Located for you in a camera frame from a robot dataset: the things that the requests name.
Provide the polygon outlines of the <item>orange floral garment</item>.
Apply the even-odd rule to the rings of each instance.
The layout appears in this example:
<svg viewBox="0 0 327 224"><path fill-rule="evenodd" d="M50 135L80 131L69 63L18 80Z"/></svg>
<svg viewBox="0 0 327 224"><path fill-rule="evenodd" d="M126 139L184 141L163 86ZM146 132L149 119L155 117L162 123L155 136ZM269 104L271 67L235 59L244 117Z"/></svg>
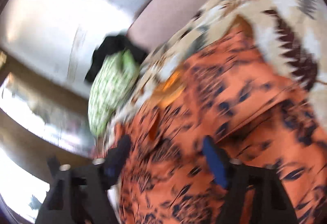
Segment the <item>orange floral garment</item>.
<svg viewBox="0 0 327 224"><path fill-rule="evenodd" d="M299 223L326 216L326 133L307 93L277 75L241 27L173 74L182 89L115 127L132 147L121 178L122 223L214 223L226 190L202 153L210 136L230 157L277 171Z"/></svg>

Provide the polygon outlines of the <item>black cloth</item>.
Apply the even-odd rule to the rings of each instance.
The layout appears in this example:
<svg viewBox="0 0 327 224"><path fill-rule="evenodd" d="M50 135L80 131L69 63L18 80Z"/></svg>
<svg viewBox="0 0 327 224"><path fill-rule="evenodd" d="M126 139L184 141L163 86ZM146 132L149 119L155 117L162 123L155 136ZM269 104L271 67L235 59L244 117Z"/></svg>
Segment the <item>black cloth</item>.
<svg viewBox="0 0 327 224"><path fill-rule="evenodd" d="M85 81L89 84L93 83L96 75L100 71L104 60L107 56L111 56L120 51L129 50L134 60L141 64L145 60L148 53L142 48L134 45L127 36L118 34L116 36L107 36L101 45L93 52L91 67L86 74Z"/></svg>

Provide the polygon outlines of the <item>green white patterned pillow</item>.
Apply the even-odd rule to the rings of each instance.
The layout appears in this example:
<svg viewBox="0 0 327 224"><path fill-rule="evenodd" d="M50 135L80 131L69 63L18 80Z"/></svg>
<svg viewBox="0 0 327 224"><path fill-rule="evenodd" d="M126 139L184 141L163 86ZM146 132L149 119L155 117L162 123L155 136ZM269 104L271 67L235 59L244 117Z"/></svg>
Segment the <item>green white patterned pillow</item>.
<svg viewBox="0 0 327 224"><path fill-rule="evenodd" d="M129 50L105 58L90 89L88 121L91 133L99 137L114 112L124 103L136 80L140 67Z"/></svg>

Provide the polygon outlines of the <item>stained glass window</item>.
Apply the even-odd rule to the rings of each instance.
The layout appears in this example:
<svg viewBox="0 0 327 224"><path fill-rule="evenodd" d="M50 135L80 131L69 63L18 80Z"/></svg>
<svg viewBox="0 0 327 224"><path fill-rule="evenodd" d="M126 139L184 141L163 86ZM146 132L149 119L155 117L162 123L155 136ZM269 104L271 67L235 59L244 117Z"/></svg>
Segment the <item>stained glass window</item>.
<svg viewBox="0 0 327 224"><path fill-rule="evenodd" d="M45 98L12 73L1 84L1 110L35 136L71 153L92 156L95 137L87 117Z"/></svg>

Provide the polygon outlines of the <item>cream leaf-pattern fleece blanket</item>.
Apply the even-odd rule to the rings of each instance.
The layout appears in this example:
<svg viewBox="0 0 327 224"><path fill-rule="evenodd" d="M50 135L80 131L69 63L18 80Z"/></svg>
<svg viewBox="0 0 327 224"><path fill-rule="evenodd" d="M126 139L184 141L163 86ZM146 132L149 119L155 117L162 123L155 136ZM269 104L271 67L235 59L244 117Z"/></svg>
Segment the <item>cream leaf-pattern fleece blanket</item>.
<svg viewBox="0 0 327 224"><path fill-rule="evenodd" d="M311 105L326 125L326 4L323 0L208 0L182 29L157 45L141 66L132 94L110 117L114 125L132 118L186 58L220 39L234 21L245 23L266 62L308 90Z"/></svg>

